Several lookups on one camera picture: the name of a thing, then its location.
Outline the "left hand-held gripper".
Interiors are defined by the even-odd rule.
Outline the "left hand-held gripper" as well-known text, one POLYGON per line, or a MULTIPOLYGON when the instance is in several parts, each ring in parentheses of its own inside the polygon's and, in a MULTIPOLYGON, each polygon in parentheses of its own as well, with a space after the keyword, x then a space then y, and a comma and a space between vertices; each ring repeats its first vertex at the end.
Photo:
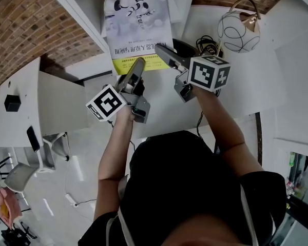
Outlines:
MULTIPOLYGON (((139 57, 129 69, 128 73, 122 75, 118 85, 136 85, 143 73, 145 60, 139 57)), ((125 90, 118 92, 112 85, 107 85, 90 102, 86 104, 87 109, 98 121, 109 121, 124 106, 131 107, 135 121, 145 124, 149 115, 150 104, 142 96, 128 93, 125 90)))

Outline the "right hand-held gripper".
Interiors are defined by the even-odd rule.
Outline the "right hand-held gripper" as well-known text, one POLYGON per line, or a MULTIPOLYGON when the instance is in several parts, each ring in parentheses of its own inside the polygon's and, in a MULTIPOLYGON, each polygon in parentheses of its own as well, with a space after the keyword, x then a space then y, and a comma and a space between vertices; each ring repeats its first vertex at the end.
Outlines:
POLYGON ((155 53, 170 68, 181 73, 175 79, 174 89, 183 102, 195 97, 195 86, 214 93, 226 86, 231 70, 230 63, 214 55, 195 57, 196 49, 193 46, 175 38, 173 45, 175 52, 156 44, 155 53))

